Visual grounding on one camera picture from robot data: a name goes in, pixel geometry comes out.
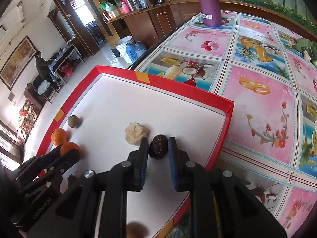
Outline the large orange mandarin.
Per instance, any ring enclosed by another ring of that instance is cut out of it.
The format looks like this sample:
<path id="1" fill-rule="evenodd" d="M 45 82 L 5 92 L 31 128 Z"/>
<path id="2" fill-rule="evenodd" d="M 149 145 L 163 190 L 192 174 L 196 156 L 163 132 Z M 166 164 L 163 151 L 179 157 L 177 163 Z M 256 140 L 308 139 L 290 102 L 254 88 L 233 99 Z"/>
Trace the large orange mandarin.
<path id="1" fill-rule="evenodd" d="M 79 151 L 79 153 L 81 153 L 81 149 L 76 143 L 68 141 L 68 142 L 65 142 L 61 146 L 60 155 L 63 156 L 65 153 L 67 153 L 68 151 L 70 151 L 72 149 L 75 149 L 75 150 Z"/>

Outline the dark red date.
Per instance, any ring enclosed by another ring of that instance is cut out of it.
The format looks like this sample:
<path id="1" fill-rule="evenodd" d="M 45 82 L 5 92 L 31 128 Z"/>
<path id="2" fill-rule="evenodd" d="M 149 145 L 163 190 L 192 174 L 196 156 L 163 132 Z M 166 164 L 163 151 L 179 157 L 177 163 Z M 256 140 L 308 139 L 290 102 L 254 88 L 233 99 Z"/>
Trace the dark red date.
<path id="1" fill-rule="evenodd" d="M 156 160 L 162 160 L 168 152 L 168 138 L 165 135 L 157 135 L 149 146 L 148 155 Z"/>

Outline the small orange mandarin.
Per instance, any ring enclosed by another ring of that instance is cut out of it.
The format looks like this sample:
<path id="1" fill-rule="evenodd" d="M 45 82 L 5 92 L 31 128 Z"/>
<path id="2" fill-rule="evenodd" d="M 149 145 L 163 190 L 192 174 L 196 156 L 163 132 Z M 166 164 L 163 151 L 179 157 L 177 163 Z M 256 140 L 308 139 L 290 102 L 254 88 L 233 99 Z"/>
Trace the small orange mandarin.
<path id="1" fill-rule="evenodd" d="M 62 128 L 56 128 L 51 133 L 51 142 L 55 146 L 60 146 L 68 141 L 68 134 L 67 132 Z"/>

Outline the round beige cake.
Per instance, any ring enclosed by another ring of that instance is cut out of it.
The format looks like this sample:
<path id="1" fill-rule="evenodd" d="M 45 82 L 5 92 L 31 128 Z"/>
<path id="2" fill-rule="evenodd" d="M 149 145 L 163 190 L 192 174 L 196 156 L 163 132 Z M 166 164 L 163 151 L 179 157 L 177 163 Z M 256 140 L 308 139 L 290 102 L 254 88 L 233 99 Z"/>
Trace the round beige cake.
<path id="1" fill-rule="evenodd" d="M 149 130 L 145 126 L 139 123 L 131 123 L 125 129 L 125 140 L 130 145 L 138 146 L 142 138 L 147 138 L 148 134 Z"/>

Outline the brown kiwi front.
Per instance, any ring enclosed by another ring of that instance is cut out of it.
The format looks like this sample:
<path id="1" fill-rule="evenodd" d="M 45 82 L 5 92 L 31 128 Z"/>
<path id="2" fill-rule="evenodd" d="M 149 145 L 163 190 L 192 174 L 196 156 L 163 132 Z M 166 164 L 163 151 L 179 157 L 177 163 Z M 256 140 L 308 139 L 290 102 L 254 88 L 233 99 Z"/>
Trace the brown kiwi front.
<path id="1" fill-rule="evenodd" d="M 81 122 L 81 119 L 76 115 L 71 115 L 67 120 L 67 124 L 70 128 L 78 128 Z"/>

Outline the brown kiwi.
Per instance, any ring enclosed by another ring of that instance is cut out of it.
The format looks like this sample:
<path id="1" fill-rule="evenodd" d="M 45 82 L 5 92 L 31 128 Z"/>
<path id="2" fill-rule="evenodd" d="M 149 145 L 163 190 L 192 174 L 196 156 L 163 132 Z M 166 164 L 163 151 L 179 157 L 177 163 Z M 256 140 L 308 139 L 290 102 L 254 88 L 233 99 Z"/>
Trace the brown kiwi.
<path id="1" fill-rule="evenodd" d="M 130 222 L 126 225 L 127 238 L 145 238 L 148 233 L 148 228 L 140 222 Z"/>
<path id="2" fill-rule="evenodd" d="M 67 120 L 67 124 L 70 128 L 78 128 L 81 122 L 81 119 L 76 115 L 71 115 Z"/>

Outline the red tray white inside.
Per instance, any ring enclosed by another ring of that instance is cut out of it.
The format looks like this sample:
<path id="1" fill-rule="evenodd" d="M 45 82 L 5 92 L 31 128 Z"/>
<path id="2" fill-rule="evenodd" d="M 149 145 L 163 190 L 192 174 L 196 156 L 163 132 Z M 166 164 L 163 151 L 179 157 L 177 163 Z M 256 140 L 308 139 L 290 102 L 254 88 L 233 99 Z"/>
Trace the red tray white inside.
<path id="1" fill-rule="evenodd" d="M 30 230 L 29 237 L 126 237 L 127 194 L 140 192 L 145 185 L 149 143 L 148 130 L 140 124 L 130 124 L 125 135 L 137 150 L 109 171 L 82 174 Z M 175 138 L 162 143 L 175 191 L 190 194 L 191 237 L 220 234 L 211 173 L 191 161 Z"/>

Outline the brown kiwi back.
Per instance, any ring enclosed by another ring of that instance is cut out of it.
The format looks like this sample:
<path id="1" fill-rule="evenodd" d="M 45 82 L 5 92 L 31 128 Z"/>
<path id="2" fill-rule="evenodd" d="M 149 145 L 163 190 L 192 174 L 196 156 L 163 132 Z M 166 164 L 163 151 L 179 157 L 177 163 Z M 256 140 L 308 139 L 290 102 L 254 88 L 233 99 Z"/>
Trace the brown kiwi back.
<path id="1" fill-rule="evenodd" d="M 130 222 L 126 225 L 127 238 L 145 238 L 148 233 L 148 228 L 140 222 Z"/>

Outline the colourful fruit print tablecloth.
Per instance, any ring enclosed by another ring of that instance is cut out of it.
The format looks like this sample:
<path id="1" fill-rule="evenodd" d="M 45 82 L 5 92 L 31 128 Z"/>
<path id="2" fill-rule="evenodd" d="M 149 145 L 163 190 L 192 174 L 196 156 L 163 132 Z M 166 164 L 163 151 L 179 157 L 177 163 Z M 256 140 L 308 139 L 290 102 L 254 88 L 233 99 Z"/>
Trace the colourful fruit print tablecloth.
<path id="1" fill-rule="evenodd" d="M 215 167 L 240 178 L 288 237 L 316 222 L 316 67 L 293 48 L 301 36 L 267 19 L 197 14 L 155 46 L 137 71 L 234 102 Z"/>

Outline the person in dark clothes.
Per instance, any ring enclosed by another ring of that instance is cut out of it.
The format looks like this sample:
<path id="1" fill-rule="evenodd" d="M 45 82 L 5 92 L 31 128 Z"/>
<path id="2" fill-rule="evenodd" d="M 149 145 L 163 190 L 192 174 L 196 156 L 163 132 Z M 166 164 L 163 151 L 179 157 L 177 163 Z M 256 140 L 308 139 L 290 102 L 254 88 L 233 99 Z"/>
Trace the person in dark clothes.
<path id="1" fill-rule="evenodd" d="M 54 82 L 50 75 L 50 70 L 49 70 L 49 66 L 51 65 L 52 62 L 53 62 L 52 60 L 48 60 L 48 61 L 44 60 L 41 56 L 40 51 L 35 52 L 35 65 L 36 65 L 37 71 L 43 80 L 46 80 L 50 83 Z"/>

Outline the table with blue cloth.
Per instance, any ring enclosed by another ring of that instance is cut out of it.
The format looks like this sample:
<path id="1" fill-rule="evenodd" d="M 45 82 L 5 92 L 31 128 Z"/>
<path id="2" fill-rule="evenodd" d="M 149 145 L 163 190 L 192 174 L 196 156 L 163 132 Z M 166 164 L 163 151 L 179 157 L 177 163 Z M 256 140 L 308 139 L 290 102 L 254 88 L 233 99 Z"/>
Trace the table with blue cloth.
<path id="1" fill-rule="evenodd" d="M 56 76 L 63 85 L 67 85 L 68 82 L 60 75 L 62 65 L 66 60 L 69 59 L 70 56 L 75 55 L 77 59 L 84 63 L 83 57 L 81 56 L 80 52 L 74 45 L 70 45 L 65 47 L 62 52 L 57 56 L 56 59 L 49 65 L 49 70 L 51 73 Z"/>

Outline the wooden sideboard cabinet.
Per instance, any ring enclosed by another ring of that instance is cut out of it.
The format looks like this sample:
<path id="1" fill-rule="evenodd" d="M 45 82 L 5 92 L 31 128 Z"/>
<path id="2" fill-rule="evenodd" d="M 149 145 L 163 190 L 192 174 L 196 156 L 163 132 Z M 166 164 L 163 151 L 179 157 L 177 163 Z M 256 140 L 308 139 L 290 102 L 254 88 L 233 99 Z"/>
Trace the wooden sideboard cabinet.
<path id="1" fill-rule="evenodd" d="M 198 1 L 178 1 L 123 14 L 108 24 L 123 20 L 133 39 L 151 48 L 199 12 Z"/>

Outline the pink bottle on sideboard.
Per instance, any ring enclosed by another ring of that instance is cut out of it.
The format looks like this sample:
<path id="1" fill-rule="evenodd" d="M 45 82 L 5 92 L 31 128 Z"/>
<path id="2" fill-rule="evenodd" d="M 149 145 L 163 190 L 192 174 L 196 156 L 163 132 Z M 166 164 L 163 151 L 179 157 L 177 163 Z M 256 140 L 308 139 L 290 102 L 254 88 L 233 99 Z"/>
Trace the pink bottle on sideboard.
<path id="1" fill-rule="evenodd" d="M 127 3 L 128 0 L 120 0 L 120 1 L 121 1 L 121 7 L 123 9 L 123 12 L 125 14 L 130 13 L 131 10 L 130 10 L 130 7 L 128 6 L 128 3 Z"/>

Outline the green leafy cauliflower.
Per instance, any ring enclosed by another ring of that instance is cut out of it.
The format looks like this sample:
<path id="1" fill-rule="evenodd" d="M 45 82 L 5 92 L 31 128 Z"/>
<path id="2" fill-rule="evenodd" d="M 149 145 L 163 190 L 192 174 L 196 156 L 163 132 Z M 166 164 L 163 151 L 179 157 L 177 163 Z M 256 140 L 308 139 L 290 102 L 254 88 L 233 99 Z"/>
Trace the green leafy cauliflower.
<path id="1" fill-rule="evenodd" d="M 310 41 L 309 39 L 300 38 L 297 40 L 297 42 L 294 45 L 292 45 L 292 48 L 302 54 L 304 50 L 307 50 L 309 55 L 311 56 L 310 62 L 316 67 L 316 61 L 317 61 L 316 42 Z"/>

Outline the framed wall painting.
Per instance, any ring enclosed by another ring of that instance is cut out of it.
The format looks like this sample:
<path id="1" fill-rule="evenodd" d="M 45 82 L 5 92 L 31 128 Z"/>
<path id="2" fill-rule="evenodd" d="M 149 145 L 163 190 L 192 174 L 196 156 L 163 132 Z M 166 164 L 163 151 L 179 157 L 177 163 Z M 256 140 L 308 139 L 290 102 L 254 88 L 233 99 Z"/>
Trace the framed wall painting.
<path id="1" fill-rule="evenodd" d="M 11 53 L 1 69 L 1 81 L 11 91 L 25 67 L 35 56 L 37 49 L 31 39 L 25 36 Z"/>

